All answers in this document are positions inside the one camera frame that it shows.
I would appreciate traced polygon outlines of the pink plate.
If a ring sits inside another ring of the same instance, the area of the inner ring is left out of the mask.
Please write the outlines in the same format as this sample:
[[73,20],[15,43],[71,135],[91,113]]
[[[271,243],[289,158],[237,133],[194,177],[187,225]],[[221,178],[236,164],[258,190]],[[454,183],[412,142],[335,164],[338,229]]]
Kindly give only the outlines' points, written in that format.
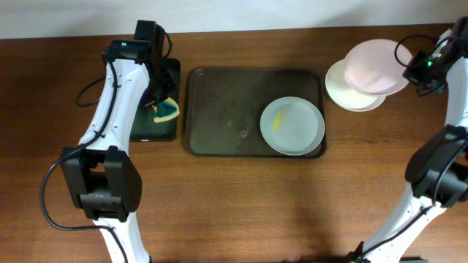
[[393,40],[368,40],[345,56],[344,79],[358,93],[388,96],[409,84],[403,74],[411,59],[411,52]]

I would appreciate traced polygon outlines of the green and yellow sponge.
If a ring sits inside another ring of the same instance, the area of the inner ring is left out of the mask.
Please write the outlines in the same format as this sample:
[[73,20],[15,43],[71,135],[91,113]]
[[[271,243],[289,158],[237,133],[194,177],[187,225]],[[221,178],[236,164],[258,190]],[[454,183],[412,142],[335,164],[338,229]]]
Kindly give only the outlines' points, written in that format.
[[170,97],[154,106],[153,110],[155,123],[171,121],[180,115],[178,103]]

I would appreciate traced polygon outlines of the white plate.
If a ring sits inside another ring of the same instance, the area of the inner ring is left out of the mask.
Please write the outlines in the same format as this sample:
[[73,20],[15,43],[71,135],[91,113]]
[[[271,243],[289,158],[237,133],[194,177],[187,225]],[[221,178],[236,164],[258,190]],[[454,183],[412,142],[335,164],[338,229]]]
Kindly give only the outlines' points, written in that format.
[[366,112],[379,107],[386,96],[358,93],[344,79],[344,60],[337,61],[327,71],[325,88],[329,97],[341,108],[353,112]]

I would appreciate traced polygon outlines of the light blue plate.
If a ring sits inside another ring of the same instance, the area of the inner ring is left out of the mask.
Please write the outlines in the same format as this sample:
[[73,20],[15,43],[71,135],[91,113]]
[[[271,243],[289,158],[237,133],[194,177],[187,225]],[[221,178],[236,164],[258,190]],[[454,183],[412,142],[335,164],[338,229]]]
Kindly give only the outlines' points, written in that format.
[[286,96],[272,101],[263,110],[260,132],[276,152],[302,156],[319,148],[325,138],[325,119],[311,102]]

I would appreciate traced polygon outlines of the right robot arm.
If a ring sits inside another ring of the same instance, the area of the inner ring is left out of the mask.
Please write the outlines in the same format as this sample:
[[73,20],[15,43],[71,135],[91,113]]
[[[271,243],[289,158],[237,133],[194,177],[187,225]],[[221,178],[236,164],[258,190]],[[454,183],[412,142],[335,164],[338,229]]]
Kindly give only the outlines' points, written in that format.
[[448,92],[444,127],[411,157],[398,206],[382,228],[347,256],[349,262],[402,262],[405,251],[439,215],[467,200],[467,18],[433,38],[430,53],[418,52],[403,76],[420,96]]

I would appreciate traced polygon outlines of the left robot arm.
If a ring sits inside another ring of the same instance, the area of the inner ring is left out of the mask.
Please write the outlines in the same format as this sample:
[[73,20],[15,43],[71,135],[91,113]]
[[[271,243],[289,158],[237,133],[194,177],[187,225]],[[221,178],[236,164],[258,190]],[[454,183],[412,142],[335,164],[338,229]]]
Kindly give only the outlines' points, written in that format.
[[163,64],[167,38],[156,22],[140,20],[132,39],[112,41],[94,117],[78,146],[63,149],[58,161],[74,206],[100,230],[113,262],[151,261],[137,223],[143,187],[129,142],[137,111],[162,102],[175,85]]

